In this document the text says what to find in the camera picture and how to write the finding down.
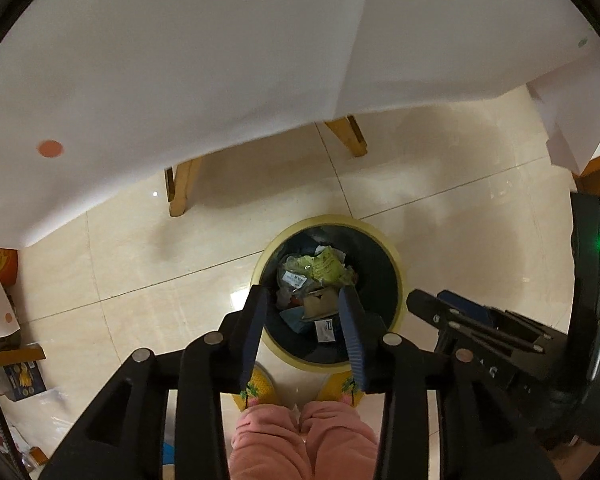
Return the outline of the yellow knitted slipper left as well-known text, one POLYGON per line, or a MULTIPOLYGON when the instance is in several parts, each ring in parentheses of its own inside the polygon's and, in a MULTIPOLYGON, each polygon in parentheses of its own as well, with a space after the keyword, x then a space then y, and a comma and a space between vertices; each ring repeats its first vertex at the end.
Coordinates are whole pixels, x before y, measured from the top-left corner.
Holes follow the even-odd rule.
POLYGON ((273 379, 260 363, 254 364, 250 379, 245 387, 240 390, 240 393, 233 394, 232 398, 241 412, 256 405, 280 404, 280 397, 273 379))

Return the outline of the red orange lantern box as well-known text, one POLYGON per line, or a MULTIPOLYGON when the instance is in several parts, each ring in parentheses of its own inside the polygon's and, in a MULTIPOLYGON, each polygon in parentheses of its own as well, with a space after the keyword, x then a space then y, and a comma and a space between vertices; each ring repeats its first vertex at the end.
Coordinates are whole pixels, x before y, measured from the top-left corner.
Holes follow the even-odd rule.
POLYGON ((16 284, 18 275, 18 252, 15 249, 0 248, 0 282, 4 287, 16 284))

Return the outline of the yellow green foil packet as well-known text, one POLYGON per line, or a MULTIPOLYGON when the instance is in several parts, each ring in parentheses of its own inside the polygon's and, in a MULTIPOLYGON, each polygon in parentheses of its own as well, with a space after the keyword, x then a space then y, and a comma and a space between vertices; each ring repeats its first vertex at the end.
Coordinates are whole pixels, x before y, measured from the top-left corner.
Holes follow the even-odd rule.
POLYGON ((282 263, 283 274, 304 276, 321 286, 353 285, 356 273, 346 263, 346 254, 335 247, 320 245, 313 255, 288 256, 282 263))

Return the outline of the yellow rim trash bin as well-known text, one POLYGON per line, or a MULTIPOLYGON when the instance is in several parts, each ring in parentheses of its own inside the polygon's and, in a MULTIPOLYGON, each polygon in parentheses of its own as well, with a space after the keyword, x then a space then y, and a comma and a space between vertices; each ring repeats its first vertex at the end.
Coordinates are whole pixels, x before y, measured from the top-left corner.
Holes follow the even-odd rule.
POLYGON ((268 244, 251 283, 268 291, 264 344, 286 364, 307 372, 341 372, 349 364, 338 312, 342 287, 321 286, 304 276, 283 274, 288 256, 313 255, 320 245, 346 254, 356 273, 353 285, 362 307, 395 330, 405 312, 402 264, 396 248, 378 229, 345 216, 297 222, 268 244))

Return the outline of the yellow knitted slipper right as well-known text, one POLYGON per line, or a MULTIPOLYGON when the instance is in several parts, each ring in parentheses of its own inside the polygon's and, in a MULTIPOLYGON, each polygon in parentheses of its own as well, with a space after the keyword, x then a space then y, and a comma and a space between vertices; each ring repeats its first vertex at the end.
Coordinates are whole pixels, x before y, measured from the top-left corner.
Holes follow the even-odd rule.
POLYGON ((364 392, 353 377, 352 372, 330 375, 317 395, 317 401, 334 401, 356 408, 363 399, 364 392))

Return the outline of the yellow knitted slipper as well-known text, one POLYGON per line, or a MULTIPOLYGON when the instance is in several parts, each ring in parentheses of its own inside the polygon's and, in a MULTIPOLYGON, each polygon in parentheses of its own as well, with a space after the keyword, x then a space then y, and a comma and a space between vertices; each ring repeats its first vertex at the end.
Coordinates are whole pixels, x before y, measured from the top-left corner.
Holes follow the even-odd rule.
POLYGON ((260 363, 254 364, 250 379, 245 387, 240 390, 240 393, 233 394, 232 398, 241 412, 256 405, 280 404, 280 397, 273 379, 260 363))
POLYGON ((317 401, 334 401, 356 408, 363 399, 364 392, 353 377, 352 372, 330 375, 317 395, 317 401))

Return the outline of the colourful cartoon tablecloth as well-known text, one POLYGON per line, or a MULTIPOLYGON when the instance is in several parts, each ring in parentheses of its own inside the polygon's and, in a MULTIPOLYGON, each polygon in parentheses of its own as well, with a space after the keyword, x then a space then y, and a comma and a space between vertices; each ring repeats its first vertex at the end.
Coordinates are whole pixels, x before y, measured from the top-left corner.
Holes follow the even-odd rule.
POLYGON ((600 118, 600 0, 0 0, 0 247, 191 157, 522 84, 600 118))

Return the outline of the wooden table leg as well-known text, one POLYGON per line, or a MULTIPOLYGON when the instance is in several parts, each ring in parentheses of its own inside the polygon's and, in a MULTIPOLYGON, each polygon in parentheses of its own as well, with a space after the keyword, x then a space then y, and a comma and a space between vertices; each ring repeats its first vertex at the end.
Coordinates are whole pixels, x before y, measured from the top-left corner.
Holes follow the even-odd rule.
POLYGON ((169 202, 169 214, 171 217, 179 217, 185 214, 188 207, 189 195, 193 191, 194 183, 201 168, 202 158, 186 160, 176 166, 164 170, 164 182, 166 182, 166 199, 169 202))
POLYGON ((367 154, 367 143, 353 115, 325 122, 326 128, 347 148, 353 157, 367 154))

